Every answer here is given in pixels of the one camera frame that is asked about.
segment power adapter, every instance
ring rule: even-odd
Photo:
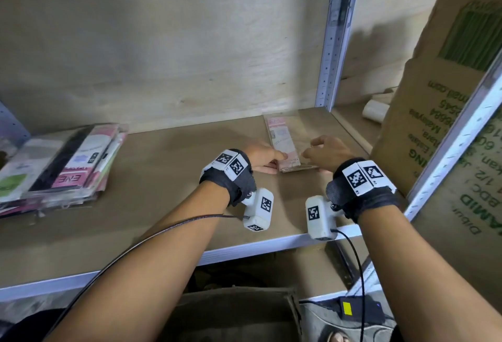
[[[361,322],[362,320],[362,296],[338,297],[341,308],[340,318],[347,321]],[[380,302],[371,297],[365,297],[364,322],[382,325],[385,323],[384,310]]]

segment yellow label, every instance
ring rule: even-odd
[[[349,302],[343,302],[343,312],[346,315],[352,315],[352,307]]]

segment person's left hand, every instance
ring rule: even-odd
[[[248,156],[254,171],[267,174],[277,174],[275,161],[283,161],[288,158],[286,153],[275,150],[266,142],[254,142],[242,151]]]

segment floor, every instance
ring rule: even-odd
[[[15,323],[41,310],[65,307],[77,293],[78,289],[75,289],[16,301],[1,302],[0,320]],[[386,315],[392,316],[383,292],[373,292],[371,296],[375,301],[382,304]],[[334,311],[307,303],[301,305],[301,315],[302,328],[306,337],[305,341],[324,342],[330,331],[333,330],[333,326],[345,331],[349,338],[352,339],[352,342],[360,340],[360,324],[342,321]],[[364,341],[388,342],[394,326],[395,323],[391,320],[388,320],[385,326],[367,326],[364,331]]]

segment forearm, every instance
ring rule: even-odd
[[[418,234],[395,206],[358,224],[406,341],[495,341],[502,317]]]
[[[203,182],[144,237],[185,218],[222,213],[228,202],[226,189]],[[47,341],[154,340],[176,306],[218,220],[201,219],[182,225],[127,254],[95,282]]]

